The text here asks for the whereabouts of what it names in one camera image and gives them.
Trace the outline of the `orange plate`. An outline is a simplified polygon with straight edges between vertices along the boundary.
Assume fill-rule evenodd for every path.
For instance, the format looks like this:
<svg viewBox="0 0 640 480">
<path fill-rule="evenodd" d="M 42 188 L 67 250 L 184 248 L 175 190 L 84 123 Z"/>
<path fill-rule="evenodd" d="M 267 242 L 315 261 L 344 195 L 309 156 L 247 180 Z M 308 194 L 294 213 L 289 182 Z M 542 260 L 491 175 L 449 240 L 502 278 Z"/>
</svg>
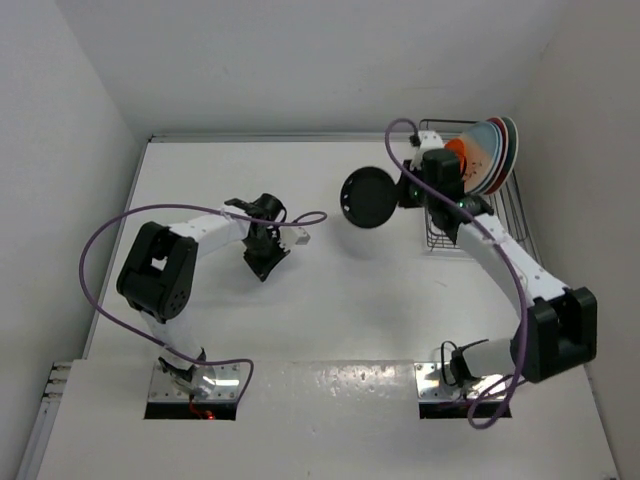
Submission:
<svg viewBox="0 0 640 480">
<path fill-rule="evenodd" d="M 460 174 L 464 176 L 468 166 L 465 143 L 460 138 L 454 138 L 449 140 L 444 148 L 457 156 L 460 163 Z"/>
</svg>

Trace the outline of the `red teal floral plate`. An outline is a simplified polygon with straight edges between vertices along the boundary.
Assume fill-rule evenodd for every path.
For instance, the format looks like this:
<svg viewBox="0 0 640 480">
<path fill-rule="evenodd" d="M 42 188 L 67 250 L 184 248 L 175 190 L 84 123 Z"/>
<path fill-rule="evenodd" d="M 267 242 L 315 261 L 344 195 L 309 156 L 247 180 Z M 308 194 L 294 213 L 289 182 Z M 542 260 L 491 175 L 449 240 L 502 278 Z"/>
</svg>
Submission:
<svg viewBox="0 0 640 480">
<path fill-rule="evenodd" d="M 494 184 L 496 183 L 499 174 L 506 163 L 508 147 L 509 147 L 509 132 L 505 121 L 500 117 L 491 117 L 488 119 L 494 126 L 499 129 L 500 138 L 502 143 L 502 150 L 497 161 L 496 167 L 493 169 L 491 176 L 489 177 L 488 183 L 486 185 L 486 189 L 484 190 L 485 195 L 490 195 L 493 191 Z"/>
<path fill-rule="evenodd" d="M 492 189 L 489 191 L 490 194 L 496 193 L 502 185 L 508 180 L 512 171 L 514 170 L 515 163 L 517 160 L 517 155 L 519 151 L 519 132 L 517 126 L 512 118 L 508 116 L 502 117 L 503 122 L 505 123 L 508 131 L 508 148 L 505 163 L 494 182 Z"/>
</svg>

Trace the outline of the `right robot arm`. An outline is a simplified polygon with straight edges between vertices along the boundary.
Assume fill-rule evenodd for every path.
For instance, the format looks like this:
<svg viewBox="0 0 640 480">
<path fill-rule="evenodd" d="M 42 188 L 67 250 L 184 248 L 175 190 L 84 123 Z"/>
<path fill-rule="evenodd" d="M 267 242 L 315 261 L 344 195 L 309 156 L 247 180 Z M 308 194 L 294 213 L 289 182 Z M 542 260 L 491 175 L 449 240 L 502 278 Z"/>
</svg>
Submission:
<svg viewBox="0 0 640 480">
<path fill-rule="evenodd" d="M 428 150 L 399 166 L 403 196 L 424 206 L 435 226 L 483 268 L 519 321 L 512 337 L 454 349 L 449 371 L 456 385 L 491 374 L 540 383 L 595 359 L 595 295 L 586 287 L 572 289 L 546 271 L 483 197 L 466 194 L 452 152 Z"/>
</svg>

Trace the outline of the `black plate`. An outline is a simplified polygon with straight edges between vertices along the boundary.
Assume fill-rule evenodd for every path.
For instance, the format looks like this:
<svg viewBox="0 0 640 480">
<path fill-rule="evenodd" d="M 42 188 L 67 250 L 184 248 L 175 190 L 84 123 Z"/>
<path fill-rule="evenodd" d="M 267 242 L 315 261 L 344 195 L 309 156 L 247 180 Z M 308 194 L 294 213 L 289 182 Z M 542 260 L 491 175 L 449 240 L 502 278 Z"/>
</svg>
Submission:
<svg viewBox="0 0 640 480">
<path fill-rule="evenodd" d="M 374 229 L 385 224 L 398 204 L 396 184 L 383 169 L 373 166 L 355 170 L 340 192 L 344 217 L 356 227 Z"/>
</svg>

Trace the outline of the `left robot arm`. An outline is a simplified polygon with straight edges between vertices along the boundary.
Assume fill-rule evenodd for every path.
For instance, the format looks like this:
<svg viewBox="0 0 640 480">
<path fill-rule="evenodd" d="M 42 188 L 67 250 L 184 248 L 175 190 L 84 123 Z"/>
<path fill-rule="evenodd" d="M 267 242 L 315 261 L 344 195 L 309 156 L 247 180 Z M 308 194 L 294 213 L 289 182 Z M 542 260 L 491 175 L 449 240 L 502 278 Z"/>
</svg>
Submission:
<svg viewBox="0 0 640 480">
<path fill-rule="evenodd" d="M 203 215 L 173 225 L 147 222 L 140 228 L 116 282 L 117 292 L 140 313 L 153 337 L 165 345 L 159 356 L 162 370 L 177 388 L 197 397 L 211 391 L 215 374 L 212 367 L 179 357 L 184 354 L 199 361 L 206 359 L 186 314 L 197 261 L 228 244 L 241 242 L 245 262 L 264 282 L 290 253 L 278 227 L 240 220 L 237 214 L 260 221 L 287 218 L 282 202 L 264 193 L 252 202 L 226 201 L 221 216 Z"/>
</svg>

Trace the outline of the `beige blue leaf plate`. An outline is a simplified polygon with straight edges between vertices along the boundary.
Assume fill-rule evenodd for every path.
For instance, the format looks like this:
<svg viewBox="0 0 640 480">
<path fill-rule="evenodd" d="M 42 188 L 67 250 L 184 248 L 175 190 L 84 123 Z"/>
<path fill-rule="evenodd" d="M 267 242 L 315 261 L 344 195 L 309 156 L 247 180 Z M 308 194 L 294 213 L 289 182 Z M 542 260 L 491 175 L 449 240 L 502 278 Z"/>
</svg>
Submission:
<svg viewBox="0 0 640 480">
<path fill-rule="evenodd" d="M 463 146 L 466 169 L 463 174 L 467 193 L 480 193 L 495 173 L 503 153 L 500 128 L 491 121 L 473 124 L 456 137 Z"/>
</svg>

